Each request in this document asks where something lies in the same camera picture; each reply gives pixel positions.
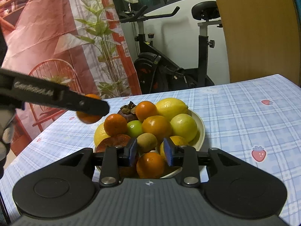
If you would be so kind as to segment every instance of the white wall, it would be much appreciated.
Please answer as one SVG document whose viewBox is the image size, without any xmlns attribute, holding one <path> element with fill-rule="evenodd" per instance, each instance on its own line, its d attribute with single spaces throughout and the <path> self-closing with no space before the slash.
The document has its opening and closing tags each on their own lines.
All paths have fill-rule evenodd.
<svg viewBox="0 0 301 226">
<path fill-rule="evenodd" d="M 180 10 L 175 16 L 152 19 L 144 23 L 146 35 L 155 33 L 154 46 L 184 69 L 198 67 L 199 27 L 198 21 L 192 18 L 191 8 L 203 1 L 209 0 L 181 0 L 169 4 L 147 15 L 171 13 L 176 6 L 179 6 Z M 137 53 L 131 23 L 122 24 L 122 29 L 134 61 Z M 210 40 L 215 40 L 215 48 L 209 48 L 207 74 L 215 85 L 229 83 L 229 67 L 223 29 L 212 25 L 208 28 L 208 36 Z"/>
</svg>

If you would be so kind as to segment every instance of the handlebar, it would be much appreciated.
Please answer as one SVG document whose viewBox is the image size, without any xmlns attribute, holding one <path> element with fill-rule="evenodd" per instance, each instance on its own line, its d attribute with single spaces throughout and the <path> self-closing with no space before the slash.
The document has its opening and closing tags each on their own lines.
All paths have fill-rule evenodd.
<svg viewBox="0 0 301 226">
<path fill-rule="evenodd" d="M 144 5 L 142 8 L 139 9 L 138 12 L 122 12 L 120 16 L 125 17 L 124 19 L 120 19 L 120 23 L 127 23 L 127 22 L 136 22 L 136 21 L 146 21 L 148 19 L 159 19 L 159 18 L 168 18 L 174 16 L 179 10 L 180 7 L 176 7 L 172 13 L 168 14 L 160 14 L 160 15 L 151 15 L 151 16 L 144 16 L 142 13 L 148 8 L 148 6 Z"/>
</svg>

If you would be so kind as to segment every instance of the plate of fruit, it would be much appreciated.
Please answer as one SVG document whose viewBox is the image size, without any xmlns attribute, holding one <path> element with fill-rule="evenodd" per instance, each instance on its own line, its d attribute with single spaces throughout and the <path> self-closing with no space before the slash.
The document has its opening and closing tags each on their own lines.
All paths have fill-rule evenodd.
<svg viewBox="0 0 301 226">
<path fill-rule="evenodd" d="M 95 152 L 108 146 L 125 146 L 137 138 L 138 154 L 133 167 L 120 167 L 121 177 L 167 178 L 181 171 L 169 167 L 163 150 L 163 138 L 170 137 L 175 145 L 190 145 L 199 151 L 205 139 L 205 125 L 195 112 L 179 99 L 165 98 L 153 104 L 130 101 L 110 114 L 94 134 Z"/>
</svg>

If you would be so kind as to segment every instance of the green apple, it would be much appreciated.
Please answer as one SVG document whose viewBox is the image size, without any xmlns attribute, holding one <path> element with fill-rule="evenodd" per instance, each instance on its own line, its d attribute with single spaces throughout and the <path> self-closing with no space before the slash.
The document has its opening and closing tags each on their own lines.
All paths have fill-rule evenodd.
<svg viewBox="0 0 301 226">
<path fill-rule="evenodd" d="M 170 121 L 175 136 L 183 137 L 188 143 L 195 138 L 198 132 L 197 123 L 187 114 L 179 114 Z"/>
<path fill-rule="evenodd" d="M 128 123 L 127 135 L 129 135 L 131 138 L 137 138 L 142 133 L 142 123 L 140 121 L 130 121 Z"/>
</svg>

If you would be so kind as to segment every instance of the gray ribbed surface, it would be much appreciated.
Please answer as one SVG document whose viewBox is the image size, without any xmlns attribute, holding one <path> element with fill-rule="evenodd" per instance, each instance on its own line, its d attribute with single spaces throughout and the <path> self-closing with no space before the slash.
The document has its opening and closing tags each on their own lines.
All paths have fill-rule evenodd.
<svg viewBox="0 0 301 226">
<path fill-rule="evenodd" d="M 61 220 L 36 220 L 26 216 L 13 226 L 285 226 L 276 216 L 245 221 L 213 209 L 196 189 L 175 179 L 125 179 L 115 188 L 102 189 L 83 211 Z"/>
</svg>

